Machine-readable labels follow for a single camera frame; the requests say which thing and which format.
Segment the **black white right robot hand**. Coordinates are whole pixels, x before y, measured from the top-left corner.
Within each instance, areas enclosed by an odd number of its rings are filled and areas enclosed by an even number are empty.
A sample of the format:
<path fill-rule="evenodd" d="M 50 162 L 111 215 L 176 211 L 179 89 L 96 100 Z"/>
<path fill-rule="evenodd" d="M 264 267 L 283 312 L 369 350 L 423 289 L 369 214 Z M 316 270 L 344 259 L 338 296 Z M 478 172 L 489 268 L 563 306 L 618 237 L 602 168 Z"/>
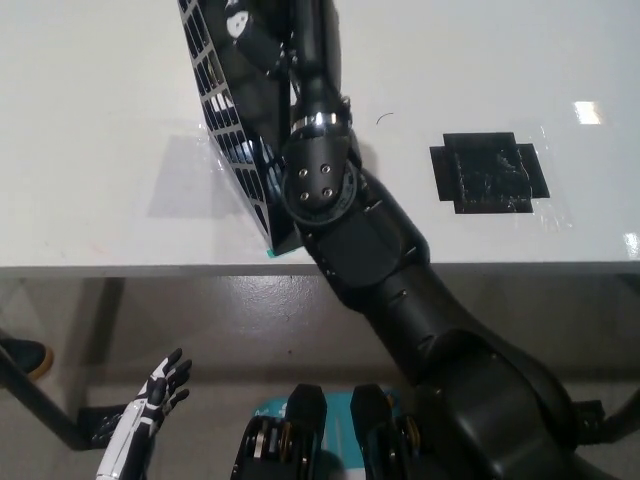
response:
<path fill-rule="evenodd" d="M 268 78 L 293 80 L 293 131 L 344 121 L 337 12 L 331 1 L 228 1 L 225 25 L 232 43 Z"/>

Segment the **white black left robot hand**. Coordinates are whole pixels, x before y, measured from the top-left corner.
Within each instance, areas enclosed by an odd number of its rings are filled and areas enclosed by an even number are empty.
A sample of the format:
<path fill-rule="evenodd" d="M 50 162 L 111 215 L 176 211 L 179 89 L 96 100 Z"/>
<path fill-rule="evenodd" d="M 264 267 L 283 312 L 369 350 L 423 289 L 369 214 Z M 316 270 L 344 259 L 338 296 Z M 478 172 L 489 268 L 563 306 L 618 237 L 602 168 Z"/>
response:
<path fill-rule="evenodd" d="M 142 480 L 155 437 L 171 411 L 189 396 L 185 387 L 192 361 L 178 348 L 165 357 L 130 401 L 106 447 L 96 479 Z"/>

